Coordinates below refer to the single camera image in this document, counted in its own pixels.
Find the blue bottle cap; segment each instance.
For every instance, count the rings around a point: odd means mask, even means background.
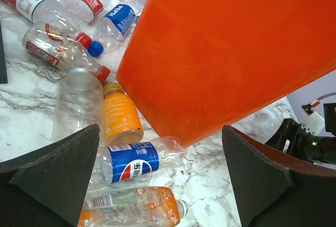
[[[98,41],[92,41],[90,47],[88,48],[88,52],[93,57],[100,56],[104,51],[104,46]]]

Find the barcode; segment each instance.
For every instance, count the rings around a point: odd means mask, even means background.
[[[120,146],[110,146],[111,151],[121,151],[121,150],[131,150],[132,147],[130,145],[120,145]]]
[[[99,208],[111,207],[113,205],[112,197],[110,194],[91,199],[87,201],[87,204],[88,204],[89,209],[93,209],[93,208],[99,209]]]
[[[47,56],[47,54],[46,54],[44,51],[42,51],[42,50],[38,50],[38,51],[37,51],[37,54],[38,54],[40,57],[43,57],[43,58],[46,58],[46,56]]]

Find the pepsi bottle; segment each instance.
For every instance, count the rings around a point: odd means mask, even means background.
[[[185,154],[186,149],[173,136],[138,144],[99,147],[89,189],[98,189],[165,167],[181,167]]]

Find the white marble countertop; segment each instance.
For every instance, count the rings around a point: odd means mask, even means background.
[[[4,1],[0,1],[0,10],[8,72],[8,84],[0,84],[0,161],[5,161],[51,143],[55,91],[62,74],[22,47],[23,35],[31,23]],[[83,27],[83,31],[92,35],[96,24],[97,21]],[[109,82],[115,81],[116,66],[130,36],[131,33],[118,51],[97,60],[111,69]],[[286,98],[234,126],[264,142],[277,130],[284,117],[295,117]],[[151,126],[143,117],[141,120],[144,140],[155,138]],[[218,132],[189,147],[183,168],[161,170],[114,183],[112,188],[171,187],[175,197],[186,201],[190,210],[180,227],[240,226],[221,137]]]

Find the red bottle cap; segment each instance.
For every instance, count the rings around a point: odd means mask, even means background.
[[[89,48],[92,43],[91,37],[86,35],[84,32],[80,33],[76,37],[76,40],[79,41],[86,49]]]
[[[107,79],[107,77],[109,76],[111,70],[105,66],[103,66],[100,70],[100,72],[97,75],[97,79],[104,84],[105,80]]]

